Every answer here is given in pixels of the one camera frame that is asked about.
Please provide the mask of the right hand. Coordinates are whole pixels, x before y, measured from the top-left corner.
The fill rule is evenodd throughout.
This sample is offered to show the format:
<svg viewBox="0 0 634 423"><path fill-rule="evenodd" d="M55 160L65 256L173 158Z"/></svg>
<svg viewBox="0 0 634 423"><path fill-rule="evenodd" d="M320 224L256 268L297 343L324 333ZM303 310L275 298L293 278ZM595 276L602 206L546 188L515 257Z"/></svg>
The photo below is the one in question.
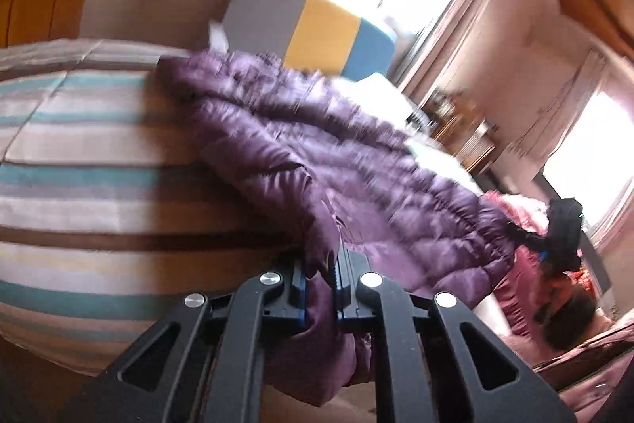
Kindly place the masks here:
<svg viewBox="0 0 634 423"><path fill-rule="evenodd" d="M567 303L578 300L593 302L593 297L583 285L572 281L568 274L540 270L531 293L535 309L533 320L544 325Z"/></svg>

